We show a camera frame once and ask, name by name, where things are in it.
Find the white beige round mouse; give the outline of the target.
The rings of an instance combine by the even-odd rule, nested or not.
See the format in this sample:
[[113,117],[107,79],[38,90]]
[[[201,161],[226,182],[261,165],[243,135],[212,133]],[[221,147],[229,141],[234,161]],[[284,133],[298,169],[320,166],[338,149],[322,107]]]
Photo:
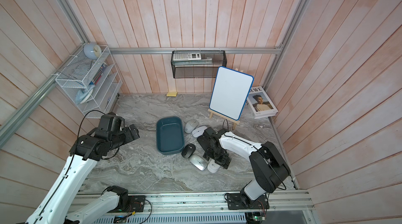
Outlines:
[[195,119],[189,120],[184,127],[184,132],[187,134],[191,134],[194,129],[196,129],[199,125],[199,122]]

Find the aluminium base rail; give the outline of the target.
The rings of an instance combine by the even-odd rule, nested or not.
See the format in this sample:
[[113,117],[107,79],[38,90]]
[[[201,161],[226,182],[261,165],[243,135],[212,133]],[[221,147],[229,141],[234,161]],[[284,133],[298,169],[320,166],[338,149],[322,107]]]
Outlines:
[[[137,193],[144,196],[143,213],[152,209],[153,214],[195,214],[207,212],[231,212],[227,203],[227,192],[173,192]],[[309,215],[317,213],[312,198],[306,190],[276,190],[263,203],[255,203],[248,211],[303,211]]]

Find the blue framed whiteboard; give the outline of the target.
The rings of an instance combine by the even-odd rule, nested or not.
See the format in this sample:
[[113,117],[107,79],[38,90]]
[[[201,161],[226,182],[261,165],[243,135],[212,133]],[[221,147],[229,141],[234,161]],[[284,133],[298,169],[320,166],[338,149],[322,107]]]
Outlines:
[[226,67],[219,67],[209,109],[230,119],[239,120],[254,77]]

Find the yellow sticky note pad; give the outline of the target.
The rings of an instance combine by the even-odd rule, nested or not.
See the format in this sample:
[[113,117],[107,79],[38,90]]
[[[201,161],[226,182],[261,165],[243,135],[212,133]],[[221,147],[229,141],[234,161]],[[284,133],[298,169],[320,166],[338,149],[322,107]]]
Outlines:
[[178,95],[177,91],[171,91],[166,94],[167,97],[176,97]]

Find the silver slim mouse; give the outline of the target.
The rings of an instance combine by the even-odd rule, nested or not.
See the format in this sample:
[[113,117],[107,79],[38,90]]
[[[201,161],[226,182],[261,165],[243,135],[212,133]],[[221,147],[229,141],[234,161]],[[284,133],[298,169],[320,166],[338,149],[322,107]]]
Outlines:
[[208,162],[197,154],[192,154],[189,161],[201,171],[204,171],[208,166]]

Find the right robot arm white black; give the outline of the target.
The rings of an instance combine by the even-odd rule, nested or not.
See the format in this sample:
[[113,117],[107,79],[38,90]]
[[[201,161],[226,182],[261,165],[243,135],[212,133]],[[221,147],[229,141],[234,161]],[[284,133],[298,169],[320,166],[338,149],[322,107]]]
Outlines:
[[229,209],[248,209],[253,204],[268,202],[267,193],[273,193],[284,184],[291,175],[291,170],[276,146],[246,140],[225,129],[219,131],[211,127],[197,137],[204,149],[203,158],[207,161],[207,170],[216,173],[220,168],[227,169],[231,158],[229,151],[250,162],[254,179],[240,193],[229,193],[226,201]]

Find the black mesh wall basket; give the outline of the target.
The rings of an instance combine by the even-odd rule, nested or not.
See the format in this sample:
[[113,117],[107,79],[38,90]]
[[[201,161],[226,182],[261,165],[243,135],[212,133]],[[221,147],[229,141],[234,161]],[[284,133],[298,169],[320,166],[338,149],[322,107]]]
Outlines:
[[[200,53],[199,61],[173,61],[176,52]],[[226,52],[223,50],[174,50],[171,55],[171,67],[175,79],[215,78],[219,67],[227,66]]]

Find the white ribbed Lecoo mouse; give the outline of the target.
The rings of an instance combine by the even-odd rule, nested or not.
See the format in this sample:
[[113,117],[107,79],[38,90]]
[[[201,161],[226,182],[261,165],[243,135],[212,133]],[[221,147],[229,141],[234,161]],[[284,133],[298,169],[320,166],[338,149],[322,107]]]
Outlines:
[[216,173],[220,169],[220,165],[218,165],[214,159],[210,159],[207,169],[210,173]]

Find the wooden easel stand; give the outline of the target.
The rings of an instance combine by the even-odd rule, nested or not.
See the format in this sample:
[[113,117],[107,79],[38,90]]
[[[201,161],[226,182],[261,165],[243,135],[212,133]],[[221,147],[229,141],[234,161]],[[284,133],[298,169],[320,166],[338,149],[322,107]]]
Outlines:
[[223,118],[224,120],[226,120],[227,122],[231,122],[232,123],[232,127],[231,130],[234,131],[236,129],[236,127],[240,124],[239,120],[234,120],[232,118],[229,118],[223,114],[217,113],[211,109],[208,109],[209,112],[209,118],[211,119],[214,115],[219,116],[221,118]]

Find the teal plastic storage box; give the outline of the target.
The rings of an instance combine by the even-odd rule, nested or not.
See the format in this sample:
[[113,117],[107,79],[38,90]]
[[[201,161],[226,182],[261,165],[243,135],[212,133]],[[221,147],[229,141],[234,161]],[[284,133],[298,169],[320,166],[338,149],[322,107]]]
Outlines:
[[185,146],[182,120],[177,116],[159,119],[156,143],[157,150],[165,156],[181,153]]

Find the white iron on shelf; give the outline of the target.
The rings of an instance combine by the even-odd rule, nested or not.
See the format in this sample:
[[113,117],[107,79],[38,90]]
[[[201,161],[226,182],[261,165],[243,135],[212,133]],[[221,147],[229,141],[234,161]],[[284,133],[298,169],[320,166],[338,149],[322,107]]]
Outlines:
[[74,99],[75,104],[78,105],[85,103],[91,97],[94,88],[95,85],[90,83],[86,88],[79,89]]

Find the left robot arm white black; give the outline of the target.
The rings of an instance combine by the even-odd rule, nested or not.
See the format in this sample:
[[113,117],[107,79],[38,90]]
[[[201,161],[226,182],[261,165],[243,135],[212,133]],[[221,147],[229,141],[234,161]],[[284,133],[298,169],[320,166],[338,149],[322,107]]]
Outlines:
[[98,127],[77,138],[60,175],[26,223],[91,224],[109,211],[130,210],[128,191],[119,186],[111,186],[92,203],[75,212],[68,212],[80,187],[96,164],[106,159],[110,151],[118,150],[139,137],[134,124],[126,126],[121,116],[114,113],[104,114]]

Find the white calculator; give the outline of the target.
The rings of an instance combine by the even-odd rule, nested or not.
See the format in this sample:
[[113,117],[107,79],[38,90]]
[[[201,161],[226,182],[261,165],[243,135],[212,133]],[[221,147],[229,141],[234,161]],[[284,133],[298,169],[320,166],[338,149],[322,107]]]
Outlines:
[[173,54],[173,61],[199,61],[202,60],[200,53],[194,52],[176,52]]

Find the white slim flat mouse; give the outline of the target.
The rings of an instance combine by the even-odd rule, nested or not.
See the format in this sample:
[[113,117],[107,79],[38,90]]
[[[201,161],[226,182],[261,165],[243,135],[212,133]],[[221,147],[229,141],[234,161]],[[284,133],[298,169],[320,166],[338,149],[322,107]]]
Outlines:
[[198,138],[204,134],[204,131],[207,129],[207,126],[200,126],[192,131],[192,136],[194,138]]

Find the black Lecoo mouse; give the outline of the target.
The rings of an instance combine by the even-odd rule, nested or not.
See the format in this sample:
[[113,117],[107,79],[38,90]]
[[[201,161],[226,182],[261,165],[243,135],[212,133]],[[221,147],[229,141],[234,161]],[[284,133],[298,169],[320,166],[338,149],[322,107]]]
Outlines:
[[196,146],[194,144],[192,144],[192,143],[187,144],[183,148],[181,155],[183,158],[188,159],[194,153],[195,150],[196,150]]

